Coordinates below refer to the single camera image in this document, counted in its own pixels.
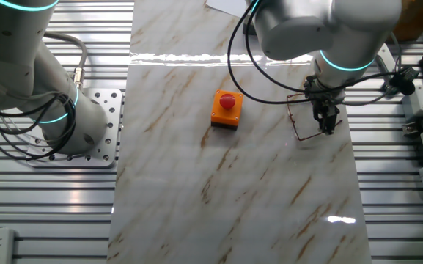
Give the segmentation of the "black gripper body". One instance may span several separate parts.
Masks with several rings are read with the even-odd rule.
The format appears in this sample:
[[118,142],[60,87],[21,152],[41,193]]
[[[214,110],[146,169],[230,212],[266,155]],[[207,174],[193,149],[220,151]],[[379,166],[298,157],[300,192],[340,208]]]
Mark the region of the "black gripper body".
[[336,122],[337,106],[345,99],[343,89],[329,88],[320,83],[316,76],[308,76],[304,82],[304,94],[312,104],[313,117],[318,122]]

